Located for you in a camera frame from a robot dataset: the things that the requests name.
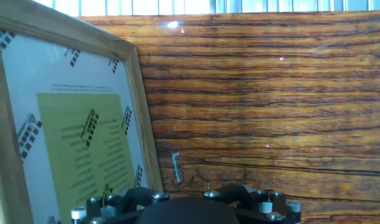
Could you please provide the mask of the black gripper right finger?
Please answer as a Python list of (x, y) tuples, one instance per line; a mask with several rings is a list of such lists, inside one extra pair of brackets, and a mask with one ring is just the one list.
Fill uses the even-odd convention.
[(203, 198), (224, 204), (239, 223), (299, 224), (301, 204), (280, 192), (229, 184), (203, 193)]

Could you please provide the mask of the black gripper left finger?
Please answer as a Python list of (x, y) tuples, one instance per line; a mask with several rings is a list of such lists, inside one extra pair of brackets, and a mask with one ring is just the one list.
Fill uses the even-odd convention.
[(119, 224), (135, 223), (141, 216), (142, 210), (150, 205), (164, 202), (170, 195), (157, 192), (145, 187), (129, 189), (121, 195), (92, 197), (84, 207), (71, 209), (72, 224)]

